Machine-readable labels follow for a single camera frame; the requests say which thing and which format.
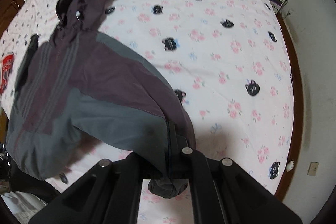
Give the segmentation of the purple grey hooded jacket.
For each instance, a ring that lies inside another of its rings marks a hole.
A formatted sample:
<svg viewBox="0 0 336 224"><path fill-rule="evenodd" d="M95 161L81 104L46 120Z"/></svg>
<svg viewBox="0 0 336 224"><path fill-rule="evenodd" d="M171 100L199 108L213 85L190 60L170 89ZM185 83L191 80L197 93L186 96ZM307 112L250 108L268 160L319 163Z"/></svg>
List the purple grey hooded jacket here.
<svg viewBox="0 0 336 224"><path fill-rule="evenodd" d="M21 171L45 180L90 135L152 163L161 177L149 190L173 198L188 182L167 174L167 124L190 147L193 125L181 93L141 55L98 30L107 2L58 0L59 23L49 41L31 38L16 77L7 152Z"/></svg>

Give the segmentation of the red basketball jersey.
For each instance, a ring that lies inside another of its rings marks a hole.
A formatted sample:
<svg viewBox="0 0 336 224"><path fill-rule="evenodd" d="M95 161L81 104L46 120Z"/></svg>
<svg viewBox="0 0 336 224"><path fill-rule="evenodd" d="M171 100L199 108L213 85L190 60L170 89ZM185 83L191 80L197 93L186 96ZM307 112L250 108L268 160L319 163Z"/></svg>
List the red basketball jersey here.
<svg viewBox="0 0 336 224"><path fill-rule="evenodd" d="M6 90L15 55L9 52L1 61L1 94Z"/></svg>

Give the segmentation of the pink cat print bedsheet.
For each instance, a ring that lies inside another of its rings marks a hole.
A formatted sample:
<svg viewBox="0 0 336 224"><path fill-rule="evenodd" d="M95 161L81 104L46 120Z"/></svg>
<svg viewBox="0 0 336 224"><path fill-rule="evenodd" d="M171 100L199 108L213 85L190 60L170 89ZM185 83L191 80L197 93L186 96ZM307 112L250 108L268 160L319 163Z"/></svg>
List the pink cat print bedsheet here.
<svg viewBox="0 0 336 224"><path fill-rule="evenodd" d="M26 0L1 37L1 52L15 55L1 95L9 116L31 38L36 36L39 44L49 41L59 23L57 2ZM289 151L293 88L288 52L270 1L108 0L105 8L98 30L141 55L181 93L195 134L191 148L209 159L232 159L274 195ZM125 160L131 153L85 135L66 167L45 180L21 171L11 157L11 186L36 196L40 186L62 194L100 160ZM173 198L153 194L149 182L161 172L140 157L137 223L194 223L189 183Z"/></svg>

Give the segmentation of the white wall socket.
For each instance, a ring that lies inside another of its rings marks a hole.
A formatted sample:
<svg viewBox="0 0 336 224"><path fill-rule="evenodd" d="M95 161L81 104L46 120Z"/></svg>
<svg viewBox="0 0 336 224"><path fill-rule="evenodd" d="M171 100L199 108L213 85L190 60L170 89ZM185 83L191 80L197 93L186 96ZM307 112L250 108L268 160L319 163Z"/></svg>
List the white wall socket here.
<svg viewBox="0 0 336 224"><path fill-rule="evenodd" d="M316 176L319 162L311 162L307 171L308 176Z"/></svg>

